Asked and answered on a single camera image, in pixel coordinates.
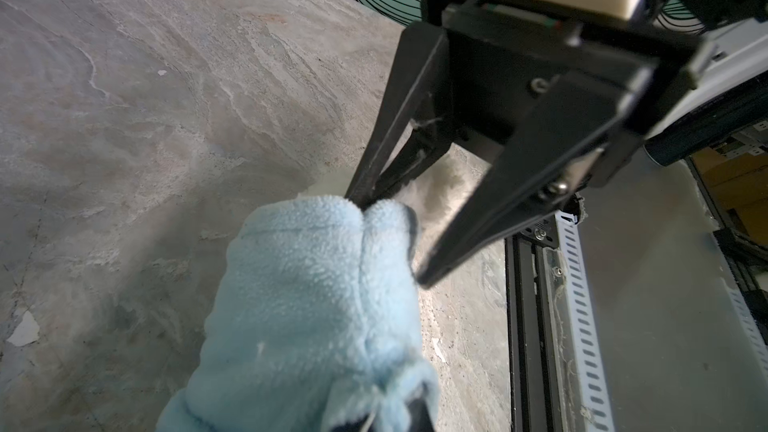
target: white debris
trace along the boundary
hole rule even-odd
[[[592,413],[592,410],[583,405],[581,406],[581,417],[587,419],[590,424],[594,424],[594,414]]]
[[[438,356],[438,358],[440,358],[440,360],[442,360],[444,364],[447,364],[448,361],[446,360],[446,356],[442,354],[442,350],[440,350],[440,346],[437,345],[437,342],[439,341],[440,339],[438,338],[432,339],[432,345],[435,347],[435,354]]]
[[[23,347],[26,344],[31,344],[39,338],[40,326],[34,320],[32,312],[26,311],[22,317],[22,322],[18,325],[18,327],[16,327],[16,330],[13,331],[11,337],[8,338],[8,342],[11,342],[16,347]]]

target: white perforated cable tray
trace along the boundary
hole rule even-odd
[[[728,292],[728,298],[730,298],[730,302],[734,306],[734,311],[739,317],[739,323],[744,331],[744,335],[750,341],[755,360],[757,360],[760,371],[763,373],[763,379],[765,379],[768,384],[768,348],[766,347],[765,341],[763,341],[763,337],[760,335],[757,324],[755,324],[755,319],[752,317],[750,308],[746,306],[744,296],[738,288],[728,287],[728,283],[725,282],[724,278],[721,278],[720,280],[723,281],[723,287],[725,287],[726,292]]]
[[[610,413],[608,387],[605,384],[603,360],[598,346],[598,332],[594,326],[587,271],[581,255],[576,220],[574,216],[564,212],[558,212],[555,217],[564,260],[563,277],[568,297],[584,428],[587,432],[614,432],[614,419]]]

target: light blue fleece cloth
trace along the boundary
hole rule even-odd
[[[255,210],[226,251],[200,366],[157,430],[330,432],[373,413],[376,432],[406,432],[417,397],[435,423],[410,266],[417,230],[390,200]]]

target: concrete floor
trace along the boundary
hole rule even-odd
[[[350,0],[0,0],[0,430],[152,430],[228,241],[355,165],[400,30]],[[438,430],[509,428],[502,257],[422,294]]]

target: blue plush fabric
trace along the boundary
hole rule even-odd
[[[435,423],[410,267],[417,230],[394,201],[255,210],[227,249],[200,366],[158,431],[327,432],[373,414],[376,432],[405,432],[417,397]]]

